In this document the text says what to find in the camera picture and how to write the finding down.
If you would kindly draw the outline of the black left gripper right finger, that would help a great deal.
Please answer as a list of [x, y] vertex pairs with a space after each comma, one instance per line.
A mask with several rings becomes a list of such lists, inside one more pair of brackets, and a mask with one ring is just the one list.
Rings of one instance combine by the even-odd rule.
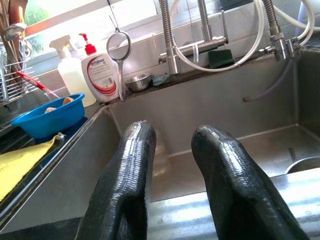
[[191, 150], [219, 240], [310, 240], [268, 175], [228, 132], [202, 125]]

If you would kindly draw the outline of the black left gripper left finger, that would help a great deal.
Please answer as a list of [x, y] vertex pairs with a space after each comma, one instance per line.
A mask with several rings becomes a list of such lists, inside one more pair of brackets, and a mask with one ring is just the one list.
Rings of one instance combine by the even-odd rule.
[[156, 131], [129, 125], [102, 171], [77, 230], [77, 240], [147, 240]]

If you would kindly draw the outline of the large stainless steel bowl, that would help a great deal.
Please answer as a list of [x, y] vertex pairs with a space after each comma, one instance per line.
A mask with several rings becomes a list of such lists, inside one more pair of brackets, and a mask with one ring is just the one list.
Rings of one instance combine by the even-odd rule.
[[288, 151], [291, 164], [286, 168], [285, 175], [320, 168], [320, 151], [298, 150], [293, 147]]

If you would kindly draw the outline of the stainless steel sink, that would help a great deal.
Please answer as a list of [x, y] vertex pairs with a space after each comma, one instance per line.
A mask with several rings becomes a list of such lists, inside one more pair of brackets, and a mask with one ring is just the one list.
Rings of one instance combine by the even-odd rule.
[[283, 64], [272, 59], [190, 80], [104, 108], [57, 166], [10, 218], [0, 234], [84, 215], [98, 175], [129, 124], [146, 120], [159, 132], [170, 170], [152, 180], [158, 202], [205, 190], [191, 154], [194, 130], [203, 124], [228, 131], [270, 176], [294, 162], [320, 157], [317, 139], [298, 121], [298, 72], [292, 68], [271, 94], [250, 102], [243, 96], [273, 82]]

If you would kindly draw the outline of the blue plastic bowl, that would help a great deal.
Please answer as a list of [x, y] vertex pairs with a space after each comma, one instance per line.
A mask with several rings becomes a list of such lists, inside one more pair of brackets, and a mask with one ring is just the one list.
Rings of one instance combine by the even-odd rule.
[[10, 124], [22, 128], [34, 139], [62, 132], [78, 123], [85, 115], [82, 102], [85, 94], [82, 92], [69, 97], [72, 98], [69, 103], [63, 104], [64, 97], [50, 101], [16, 117]]

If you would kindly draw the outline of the orange sponge pieces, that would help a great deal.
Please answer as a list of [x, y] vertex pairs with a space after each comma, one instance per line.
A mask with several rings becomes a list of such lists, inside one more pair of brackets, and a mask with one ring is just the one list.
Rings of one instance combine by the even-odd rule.
[[66, 97], [66, 98], [63, 99], [62, 103], [57, 104], [55, 106], [47, 107], [44, 113], [47, 114], [49, 112], [52, 112], [52, 111], [56, 110], [57, 108], [62, 107], [64, 105], [67, 105], [67, 104], [69, 104], [70, 102], [73, 102], [73, 101], [74, 101], [74, 99], [72, 97]]

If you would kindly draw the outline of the yellow cloth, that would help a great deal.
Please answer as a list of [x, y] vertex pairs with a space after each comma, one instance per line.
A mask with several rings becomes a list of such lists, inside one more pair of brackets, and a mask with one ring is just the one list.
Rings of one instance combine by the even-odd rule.
[[18, 185], [23, 177], [40, 161], [42, 157], [65, 135], [61, 132], [51, 140], [10, 151], [0, 155], [0, 202]]

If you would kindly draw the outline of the small stainless steel bowl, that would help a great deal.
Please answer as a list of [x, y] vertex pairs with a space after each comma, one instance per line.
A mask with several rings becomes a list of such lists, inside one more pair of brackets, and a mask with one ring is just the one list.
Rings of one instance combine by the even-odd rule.
[[130, 78], [125, 82], [125, 85], [132, 92], [140, 92], [151, 86], [152, 79], [152, 74], [143, 73]]

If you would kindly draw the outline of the red pump soap bottle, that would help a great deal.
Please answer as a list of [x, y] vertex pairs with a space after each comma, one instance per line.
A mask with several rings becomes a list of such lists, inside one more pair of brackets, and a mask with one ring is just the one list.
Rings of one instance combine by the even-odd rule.
[[106, 50], [100, 50], [89, 43], [85, 33], [85, 56], [80, 61], [83, 77], [90, 91], [101, 103], [109, 103], [120, 97], [119, 70]]

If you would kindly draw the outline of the grey green scrub pad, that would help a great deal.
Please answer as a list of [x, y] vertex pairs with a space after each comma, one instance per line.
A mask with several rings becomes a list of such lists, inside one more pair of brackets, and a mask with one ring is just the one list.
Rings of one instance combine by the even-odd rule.
[[168, 84], [170, 82], [170, 78], [170, 74], [154, 75], [152, 77], [152, 85], [154, 87], [159, 87]]

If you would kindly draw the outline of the white spray bottle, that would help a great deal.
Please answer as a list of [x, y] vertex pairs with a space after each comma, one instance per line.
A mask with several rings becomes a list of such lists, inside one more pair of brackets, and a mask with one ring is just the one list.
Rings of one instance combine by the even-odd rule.
[[89, 107], [96, 103], [96, 98], [89, 89], [82, 71], [81, 60], [73, 57], [69, 47], [78, 52], [78, 48], [72, 43], [70, 35], [64, 35], [54, 39], [49, 44], [50, 48], [54, 48], [61, 60], [57, 66], [57, 70], [71, 95], [84, 93], [82, 99], [83, 106]]

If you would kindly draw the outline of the green sponge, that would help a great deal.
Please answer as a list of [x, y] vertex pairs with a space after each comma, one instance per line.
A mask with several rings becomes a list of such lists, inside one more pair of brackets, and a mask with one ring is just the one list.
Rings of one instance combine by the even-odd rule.
[[210, 69], [223, 68], [235, 63], [230, 49], [211, 50], [208, 52], [208, 61]]

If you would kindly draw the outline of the metal mesh strainer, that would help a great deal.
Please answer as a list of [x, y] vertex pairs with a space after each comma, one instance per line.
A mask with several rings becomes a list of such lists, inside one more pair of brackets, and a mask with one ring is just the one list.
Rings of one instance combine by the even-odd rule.
[[132, 42], [128, 33], [120, 30], [115, 14], [113, 12], [113, 7], [110, 3], [110, 0], [106, 0], [106, 1], [108, 3], [108, 6], [112, 14], [112, 16], [110, 16], [109, 18], [115, 28], [114, 33], [112, 33], [107, 40], [106, 49], [111, 59], [114, 60], [118, 65], [118, 72], [119, 72], [118, 92], [119, 92], [120, 100], [124, 102], [126, 99], [126, 90], [125, 90], [125, 83], [123, 80], [123, 65], [124, 65], [124, 61], [129, 57], [131, 53]]

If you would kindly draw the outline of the metal ladle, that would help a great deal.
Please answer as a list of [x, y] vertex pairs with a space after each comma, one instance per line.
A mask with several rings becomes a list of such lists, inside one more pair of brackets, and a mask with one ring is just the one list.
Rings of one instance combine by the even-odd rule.
[[9, 25], [4, 30], [4, 40], [5, 41], [13, 41], [14, 39], [21, 36], [24, 33], [24, 31], [26, 30], [26, 28], [27, 28], [27, 25], [22, 22], [13, 23], [13, 24]]

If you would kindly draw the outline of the red handled brush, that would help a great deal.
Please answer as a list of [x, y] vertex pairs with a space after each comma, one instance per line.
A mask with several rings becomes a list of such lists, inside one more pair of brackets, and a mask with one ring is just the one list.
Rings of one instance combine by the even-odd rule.
[[45, 94], [50, 98], [57, 100], [60, 97], [58, 95], [56, 95], [52, 90], [50, 90], [48, 87], [46, 87], [45, 85], [43, 85], [42, 83], [40, 83], [39, 81], [37, 81], [35, 78], [21, 72], [21, 71], [17, 71], [16, 74], [21, 77], [22, 79], [26, 80], [27, 82], [29, 82], [30, 84], [32, 84], [33, 86], [37, 87], [38, 89], [42, 90], [43, 92], [45, 92]]

